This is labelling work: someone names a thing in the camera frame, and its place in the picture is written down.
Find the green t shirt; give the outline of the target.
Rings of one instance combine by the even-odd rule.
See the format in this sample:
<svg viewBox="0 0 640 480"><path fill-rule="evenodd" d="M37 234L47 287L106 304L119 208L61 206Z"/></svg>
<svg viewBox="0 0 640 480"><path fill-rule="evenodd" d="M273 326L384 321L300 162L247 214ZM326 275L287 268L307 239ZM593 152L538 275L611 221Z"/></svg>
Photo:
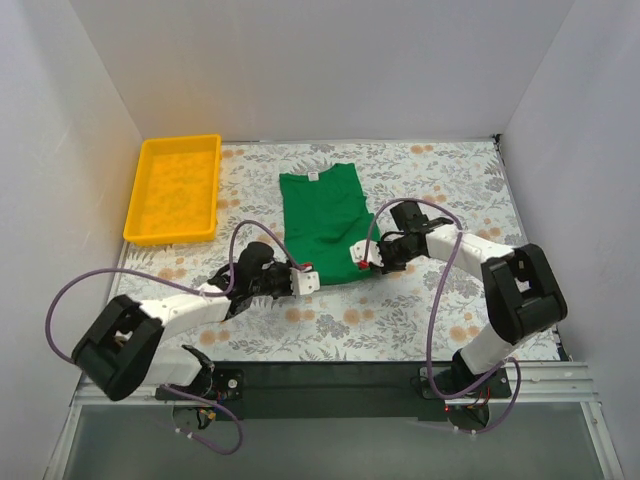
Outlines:
<svg viewBox="0 0 640 480"><path fill-rule="evenodd" d="M353 262L350 247L366 238L373 214L355 165L335 164L324 172L279 176L284 243L295 260L310 263L323 286L369 278Z"/></svg>

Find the yellow plastic tray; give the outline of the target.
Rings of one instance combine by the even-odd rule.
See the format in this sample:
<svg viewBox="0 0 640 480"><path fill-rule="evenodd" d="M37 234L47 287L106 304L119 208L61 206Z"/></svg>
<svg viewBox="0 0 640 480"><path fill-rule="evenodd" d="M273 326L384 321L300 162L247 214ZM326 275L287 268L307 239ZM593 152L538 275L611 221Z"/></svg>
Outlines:
<svg viewBox="0 0 640 480"><path fill-rule="evenodd" d="M220 161L221 137L217 134L145 140L124 240L138 246L213 240Z"/></svg>

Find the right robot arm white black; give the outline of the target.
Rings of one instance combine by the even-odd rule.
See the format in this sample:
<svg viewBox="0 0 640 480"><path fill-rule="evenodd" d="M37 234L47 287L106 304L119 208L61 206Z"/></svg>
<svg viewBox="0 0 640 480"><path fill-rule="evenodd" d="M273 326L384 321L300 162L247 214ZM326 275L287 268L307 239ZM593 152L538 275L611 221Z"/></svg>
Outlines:
<svg viewBox="0 0 640 480"><path fill-rule="evenodd" d="M374 267L387 274L403 270L418 257L444 262L427 324L426 381L436 398L475 397L511 361L515 350L567 317L567 303L541 247L489 241L464 231L461 221L448 210L429 218L421 210L424 204L422 199L399 198L382 205L391 212L397 232L395 239L377 242L379 258ZM436 373L435 324L453 268L482 282L489 322L455 352L448 369Z"/></svg>

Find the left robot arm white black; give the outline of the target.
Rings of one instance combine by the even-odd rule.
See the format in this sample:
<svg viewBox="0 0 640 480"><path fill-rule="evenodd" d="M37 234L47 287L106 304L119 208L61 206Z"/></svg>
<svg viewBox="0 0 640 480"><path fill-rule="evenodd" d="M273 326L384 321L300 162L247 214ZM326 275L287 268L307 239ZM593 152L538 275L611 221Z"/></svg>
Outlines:
<svg viewBox="0 0 640 480"><path fill-rule="evenodd" d="M251 242L196 294L142 301L127 295L113 298L74 347L72 363L112 401L143 385L168 385L193 400L213 398L214 361L192 345L165 343L198 326L235 317L255 297L292 296L303 274L290 261L276 260L269 245Z"/></svg>

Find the floral table mat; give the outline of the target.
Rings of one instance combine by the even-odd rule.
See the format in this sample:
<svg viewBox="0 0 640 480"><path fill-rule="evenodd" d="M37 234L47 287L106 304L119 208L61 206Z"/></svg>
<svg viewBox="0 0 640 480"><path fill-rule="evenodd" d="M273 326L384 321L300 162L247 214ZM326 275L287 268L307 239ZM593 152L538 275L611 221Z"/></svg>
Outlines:
<svg viewBox="0 0 640 480"><path fill-rule="evenodd" d="M422 198L426 213L448 209L464 228L498 243L526 239L492 142L226 144L220 165L216 237L210 243L125 248L127 274L114 294L136 300L174 295L211 278L229 252L284 233L279 176L352 163L370 211L398 197ZM238 317L174 339L215 360L419 361L444 265L421 258L407 269L301 298L261 297ZM488 323L481 283L458 269L446 281L433 357L448 360Z"/></svg>

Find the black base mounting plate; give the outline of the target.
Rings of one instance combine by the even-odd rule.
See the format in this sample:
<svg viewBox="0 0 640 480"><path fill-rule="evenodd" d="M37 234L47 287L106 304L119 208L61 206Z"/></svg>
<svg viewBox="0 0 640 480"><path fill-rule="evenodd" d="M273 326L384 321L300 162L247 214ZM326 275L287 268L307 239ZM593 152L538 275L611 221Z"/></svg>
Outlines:
<svg viewBox="0 0 640 480"><path fill-rule="evenodd" d="M239 419L448 420L420 362L220 362L185 390L222 401Z"/></svg>

